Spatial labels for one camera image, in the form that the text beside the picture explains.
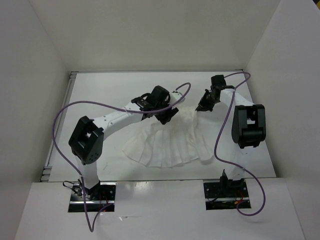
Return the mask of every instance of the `white wall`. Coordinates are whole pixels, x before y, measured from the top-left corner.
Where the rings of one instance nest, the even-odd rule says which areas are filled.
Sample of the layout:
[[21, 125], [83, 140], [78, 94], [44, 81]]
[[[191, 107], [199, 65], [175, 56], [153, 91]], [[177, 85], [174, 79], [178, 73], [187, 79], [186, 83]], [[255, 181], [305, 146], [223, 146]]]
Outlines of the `white wall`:
[[68, 73], [28, 0], [0, 1], [0, 238], [15, 237]]
[[316, 5], [282, 0], [246, 68], [252, 98], [266, 108], [271, 159], [307, 240], [320, 234], [319, 43]]
[[68, 68], [244, 68], [279, 0], [30, 0]]

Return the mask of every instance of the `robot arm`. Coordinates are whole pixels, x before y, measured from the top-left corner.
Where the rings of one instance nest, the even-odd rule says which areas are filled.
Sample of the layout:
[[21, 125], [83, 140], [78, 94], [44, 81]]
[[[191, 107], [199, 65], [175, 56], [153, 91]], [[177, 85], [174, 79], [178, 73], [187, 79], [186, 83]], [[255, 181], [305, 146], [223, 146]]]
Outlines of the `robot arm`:
[[94, 199], [95, 193], [99, 192], [100, 181], [97, 175], [96, 161], [102, 154], [103, 141], [116, 131], [152, 116], [155, 116], [163, 125], [168, 123], [179, 111], [177, 108], [169, 108], [158, 113], [149, 112], [166, 108], [181, 97], [180, 92], [168, 92], [163, 87], [156, 86], [151, 93], [145, 93], [131, 100], [123, 108], [124, 111], [115, 111], [93, 119], [89, 119], [87, 116], [79, 119], [68, 144], [75, 155], [78, 168], [84, 179], [84, 185], [91, 199]]
[[[206, 89], [196, 111], [212, 111], [215, 104], [224, 103], [230, 105], [234, 87], [227, 85], [223, 75], [215, 75], [211, 78], [211, 88]], [[254, 148], [266, 138], [265, 107], [246, 100], [239, 93], [234, 97], [234, 114], [231, 135], [233, 141], [241, 149], [249, 146]]]

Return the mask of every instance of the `cable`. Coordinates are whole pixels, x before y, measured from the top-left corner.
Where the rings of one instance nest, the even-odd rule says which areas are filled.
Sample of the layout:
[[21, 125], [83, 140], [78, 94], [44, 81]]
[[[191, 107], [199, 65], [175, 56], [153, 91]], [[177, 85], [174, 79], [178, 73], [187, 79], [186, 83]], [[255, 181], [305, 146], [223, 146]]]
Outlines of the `cable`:
[[51, 137], [52, 137], [52, 142], [53, 142], [53, 145], [54, 147], [56, 148], [56, 150], [58, 151], [58, 153], [64, 158], [64, 160], [67, 161], [68, 164], [70, 164], [76, 171], [77, 173], [81, 176], [81, 182], [79, 181], [79, 184], [82, 188], [82, 194], [83, 194], [83, 206], [84, 206], [84, 214], [85, 214], [85, 218], [86, 218], [86, 221], [88, 223], [88, 227], [90, 229], [90, 232], [93, 233], [94, 229], [95, 229], [95, 222], [96, 222], [96, 219], [99, 215], [99, 213], [101, 213], [103, 210], [105, 210], [107, 207], [111, 206], [113, 203], [108, 203], [106, 206], [102, 207], [98, 212], [97, 214], [95, 215], [94, 219], [93, 219], [93, 223], [92, 223], [92, 226], [91, 226], [91, 223], [90, 223], [90, 219], [89, 219], [89, 216], [88, 216], [88, 210], [87, 210], [87, 203], [86, 203], [86, 187], [85, 187], [85, 181], [84, 181], [84, 177], [82, 176], [82, 173], [81, 171], [62, 153], [62, 151], [60, 150], [60, 148], [58, 147], [58, 144], [57, 144], [57, 141], [56, 141], [56, 135], [55, 135], [55, 129], [56, 129], [56, 124], [57, 124], [57, 120], [60, 116], [60, 114], [65, 110], [67, 109], [68, 107], [72, 106], [72, 105], [75, 105], [75, 104], [94, 104], [94, 105], [99, 105], [99, 106], [102, 106], [102, 107], [106, 107], [106, 108], [109, 108], [109, 109], [113, 109], [113, 110], [117, 110], [117, 111], [120, 111], [120, 112], [126, 112], [126, 113], [133, 113], [133, 114], [156, 114], [156, 113], [160, 113], [160, 112], [163, 112], [163, 111], [166, 111], [172, 107], [174, 107], [175, 105], [177, 105], [178, 103], [180, 103], [185, 97], [186, 95], [189, 93], [190, 89], [191, 89], [191, 83], [190, 82], [186, 82], [180, 86], [178, 86], [175, 90], [177, 91], [178, 89], [182, 88], [183, 86], [186, 86], [188, 85], [188, 88], [187, 90], [185, 91], [185, 93], [173, 104], [165, 107], [165, 108], [162, 108], [162, 109], [159, 109], [159, 110], [152, 110], [152, 111], [134, 111], [134, 110], [128, 110], [128, 109], [124, 109], [124, 108], [119, 108], [119, 107], [115, 107], [115, 106], [111, 106], [111, 105], [107, 105], [107, 104], [103, 104], [103, 103], [100, 103], [100, 102], [96, 102], [96, 101], [74, 101], [74, 102], [71, 102], [67, 105], [65, 105], [63, 108], [61, 108], [58, 113], [55, 115], [54, 119], [53, 119], [53, 124], [52, 124], [52, 128], [51, 128]]
[[[65, 183], [72, 184], [72, 187], [67, 186]], [[68, 189], [71, 189], [75, 194], [77, 194], [77, 191], [74, 190], [74, 184], [71, 181], [63, 181], [62, 186], [66, 187]]]
[[101, 193], [99, 194], [99, 206], [98, 206], [98, 211], [100, 210], [100, 205], [101, 205]]
[[242, 194], [242, 192], [240, 191], [240, 190], [238, 190], [238, 192], [240, 193], [240, 195], [241, 195], [241, 199], [240, 199], [240, 201], [242, 201], [243, 199], [244, 199], [244, 195]]
[[209, 202], [210, 202], [210, 203], [213, 203], [215, 200], [217, 200], [217, 199], [219, 198], [221, 192], [222, 192], [222, 190], [220, 189], [220, 191], [219, 191], [218, 194], [216, 195], [215, 199], [210, 200]]
[[262, 206], [260, 207], [259, 210], [257, 210], [257, 211], [254, 212], [254, 213], [244, 213], [244, 212], [240, 211], [240, 210], [239, 210], [239, 205], [242, 204], [242, 203], [244, 203], [244, 202], [247, 202], [248, 200], [243, 200], [243, 201], [241, 201], [241, 202], [238, 202], [237, 205], [236, 205], [236, 209], [237, 209], [237, 211], [238, 211], [240, 214], [242, 214], [242, 215], [244, 215], [244, 216], [250, 217], [250, 216], [255, 216], [255, 215], [259, 214], [259, 213], [264, 209], [264, 207], [265, 207], [265, 205], [266, 205], [266, 193], [265, 193], [264, 187], [262, 186], [262, 184], [261, 184], [261, 182], [259, 181], [259, 179], [258, 179], [252, 172], [250, 172], [249, 170], [245, 169], [244, 167], [242, 167], [241, 165], [239, 165], [239, 164], [237, 164], [237, 163], [223, 160], [223, 159], [221, 159], [220, 157], [218, 157], [218, 155], [217, 155], [218, 143], [219, 143], [220, 137], [221, 137], [221, 135], [222, 135], [222, 132], [223, 132], [223, 130], [224, 130], [226, 124], [227, 124], [227, 121], [228, 121], [228, 118], [229, 118], [229, 115], [230, 115], [230, 112], [231, 112], [231, 108], [232, 108], [232, 106], [233, 106], [233, 104], [234, 104], [236, 90], [237, 90], [237, 88], [240, 87], [242, 84], [246, 83], [246, 82], [250, 79], [250, 77], [251, 77], [251, 74], [250, 74], [250, 73], [245, 72], [245, 71], [241, 71], [241, 72], [235, 72], [235, 73], [229, 74], [229, 75], [225, 76], [224, 78], [228, 78], [228, 77], [233, 76], [233, 75], [236, 75], [236, 74], [246, 74], [247, 77], [244, 79], [244, 81], [242, 81], [241, 83], [239, 83], [239, 84], [238, 84], [237, 86], [235, 86], [235, 88], [234, 88], [234, 91], [233, 91], [233, 93], [232, 93], [231, 103], [230, 103], [228, 112], [226, 113], [225, 119], [224, 119], [223, 124], [222, 124], [222, 126], [221, 126], [221, 128], [220, 128], [220, 131], [219, 131], [219, 133], [218, 133], [218, 136], [216, 137], [216, 141], [215, 141], [215, 145], [214, 145], [214, 152], [213, 152], [213, 153], [214, 153], [215, 158], [216, 158], [217, 160], [219, 160], [220, 162], [223, 162], [223, 163], [225, 163], [225, 164], [234, 165], [234, 166], [236, 166], [236, 167], [244, 170], [244, 171], [247, 172], [248, 174], [250, 174], [250, 175], [256, 180], [256, 182], [258, 183], [258, 185], [260, 186], [261, 191], [262, 191], [262, 195], [263, 195], [263, 203], [262, 203]]

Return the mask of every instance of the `white cloth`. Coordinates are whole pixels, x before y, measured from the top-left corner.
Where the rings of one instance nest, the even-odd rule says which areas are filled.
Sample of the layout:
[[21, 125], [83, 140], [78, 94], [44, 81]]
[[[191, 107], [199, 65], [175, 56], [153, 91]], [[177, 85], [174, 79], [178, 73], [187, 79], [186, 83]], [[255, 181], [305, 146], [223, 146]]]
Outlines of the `white cloth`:
[[[213, 112], [197, 112], [195, 107], [180, 107], [170, 122], [162, 125], [155, 119], [130, 138], [122, 150], [128, 158], [146, 167], [171, 168], [196, 159], [217, 161], [213, 156], [214, 146], [227, 110], [224, 104], [214, 106]], [[232, 118], [230, 115], [217, 154], [222, 159], [241, 164], [243, 154], [231, 136]], [[230, 177], [239, 175], [234, 168], [226, 165], [225, 170], [231, 174]]]

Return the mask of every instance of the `white table surface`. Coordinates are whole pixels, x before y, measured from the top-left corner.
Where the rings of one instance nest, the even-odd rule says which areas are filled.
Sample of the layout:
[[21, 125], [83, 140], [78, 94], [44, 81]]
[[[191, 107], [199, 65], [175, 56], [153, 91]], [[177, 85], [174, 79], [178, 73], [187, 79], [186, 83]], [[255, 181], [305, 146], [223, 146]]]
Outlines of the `white table surface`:
[[[252, 213], [262, 204], [247, 179]], [[264, 178], [264, 210], [206, 210], [202, 180], [118, 182], [114, 212], [101, 213], [94, 233], [82, 212], [68, 213], [71, 191], [59, 182], [33, 183], [16, 240], [304, 240], [286, 181]], [[91, 221], [95, 213], [90, 212]]]
[[[191, 91], [183, 103], [185, 106], [198, 105], [205, 89], [211, 85], [211, 77], [217, 74], [228, 75], [232, 72], [105, 72], [105, 73], [78, 73], [74, 82], [69, 102], [88, 100], [101, 102], [117, 107], [123, 107], [131, 99], [143, 93], [150, 92], [154, 86], [160, 85], [169, 91], [185, 83], [191, 83]], [[243, 74], [226, 78], [228, 85], [237, 85], [245, 79]], [[238, 89], [246, 99], [252, 100], [247, 84]], [[218, 116], [217, 121], [222, 121], [228, 107], [219, 103], [214, 107], [213, 114]], [[65, 115], [63, 124], [60, 124], [58, 145], [66, 156], [75, 162], [74, 156], [68, 145], [68, 140], [79, 120], [83, 116], [89, 118], [100, 117], [111, 113], [113, 110], [92, 104], [78, 104], [71, 106]], [[103, 152], [97, 161], [98, 176], [102, 181], [152, 181], [152, 180], [196, 180], [217, 179], [223, 169], [228, 166], [216, 159], [209, 164], [199, 160], [185, 164], [182, 167], [154, 168], [145, 167], [124, 155], [122, 147], [137, 129], [147, 124], [151, 119], [132, 124], [114, 133], [104, 141]], [[231, 129], [225, 129], [224, 135], [231, 136]], [[219, 144], [218, 153], [228, 151], [230, 145]], [[52, 166], [49, 181], [61, 182], [64, 180], [76, 181], [77, 172], [53, 149], [50, 157]], [[248, 155], [246, 166], [257, 177], [275, 177], [275, 171], [265, 142], [255, 148]]]

